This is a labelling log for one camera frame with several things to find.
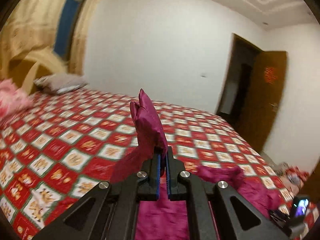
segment door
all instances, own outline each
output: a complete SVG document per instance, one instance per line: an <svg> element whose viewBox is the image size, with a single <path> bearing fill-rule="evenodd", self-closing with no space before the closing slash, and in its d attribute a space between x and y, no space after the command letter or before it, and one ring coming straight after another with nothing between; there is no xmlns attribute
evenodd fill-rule
<svg viewBox="0 0 320 240"><path fill-rule="evenodd" d="M244 107L235 130L261 152L281 100L287 66L285 51L263 51L255 61Z"/></svg>
<svg viewBox="0 0 320 240"><path fill-rule="evenodd" d="M315 170L311 176L304 183L302 189L299 191L299 194L305 194L310 196L310 200L313 203L319 203L320 201L320 161L316 166Z"/></svg>

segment door frame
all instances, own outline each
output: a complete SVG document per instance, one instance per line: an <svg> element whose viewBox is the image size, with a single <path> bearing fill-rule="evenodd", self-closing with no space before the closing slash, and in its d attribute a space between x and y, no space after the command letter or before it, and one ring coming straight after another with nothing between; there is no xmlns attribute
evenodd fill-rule
<svg viewBox="0 0 320 240"><path fill-rule="evenodd" d="M252 44L250 41L247 41L246 39L242 38L241 36L239 36L239 35L237 35L235 33L232 33L232 45L231 45L231 50L230 50L230 54L229 54L229 64L228 64L228 67L227 67L226 72L225 72L223 86L222 86L221 92L220 92L220 100L219 100L218 106L216 107L215 114L218 114L220 112L221 107L222 107L222 102L226 97L226 83L227 83L228 77L230 77L230 67L231 67L231 63L232 63L233 57L234 57L234 51L235 51L235 48L236 48L236 41L237 40L245 42L246 44L248 44L249 46L255 48L256 50L259 50L260 52L263 52L262 49L260 49L256 45Z"/></svg>

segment black device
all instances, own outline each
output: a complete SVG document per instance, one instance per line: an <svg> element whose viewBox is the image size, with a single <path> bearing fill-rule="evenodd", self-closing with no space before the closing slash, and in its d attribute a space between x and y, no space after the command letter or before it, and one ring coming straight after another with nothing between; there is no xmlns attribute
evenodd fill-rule
<svg viewBox="0 0 320 240"><path fill-rule="evenodd" d="M303 223L309 206L310 198L307 195L297 195L292 202L290 215L280 210L269 211L271 221L277 225L290 239L299 236L305 229Z"/></svg>
<svg viewBox="0 0 320 240"><path fill-rule="evenodd" d="M290 210L290 218L296 218L299 216L305 217L309 203L310 203L309 196L307 195L295 196L292 202L291 210Z"/></svg>
<svg viewBox="0 0 320 240"><path fill-rule="evenodd" d="M135 237L139 202L156 201L160 185L160 151L126 180L102 181L33 240L130 240ZM287 240L288 237L225 181L201 180L166 156L168 197L185 200L190 240Z"/></svg>

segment white wall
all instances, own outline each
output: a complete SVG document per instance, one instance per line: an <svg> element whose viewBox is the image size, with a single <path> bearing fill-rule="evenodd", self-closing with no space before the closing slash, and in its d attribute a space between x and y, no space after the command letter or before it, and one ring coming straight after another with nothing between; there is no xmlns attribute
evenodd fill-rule
<svg viewBox="0 0 320 240"><path fill-rule="evenodd" d="M276 163L312 171L320 156L320 26L270 31L264 48L288 52L283 97L264 152Z"/></svg>
<svg viewBox="0 0 320 240"><path fill-rule="evenodd" d="M84 75L100 90L143 88L152 99L214 112L232 33L261 46L265 31L211 0L101 0Z"/></svg>

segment bed sheet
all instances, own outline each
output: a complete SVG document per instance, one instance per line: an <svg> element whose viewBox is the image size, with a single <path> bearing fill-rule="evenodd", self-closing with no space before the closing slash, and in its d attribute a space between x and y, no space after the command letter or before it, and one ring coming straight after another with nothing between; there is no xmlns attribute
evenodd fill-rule
<svg viewBox="0 0 320 240"><path fill-rule="evenodd" d="M129 103L137 98L80 89L62 96L33 95L35 106L11 118L0 135L0 206L17 234L30 240L101 180L137 145ZM240 166L245 179L292 197L274 171L222 118L153 101L174 157L188 171L199 164ZM312 204L307 230L318 217Z"/></svg>

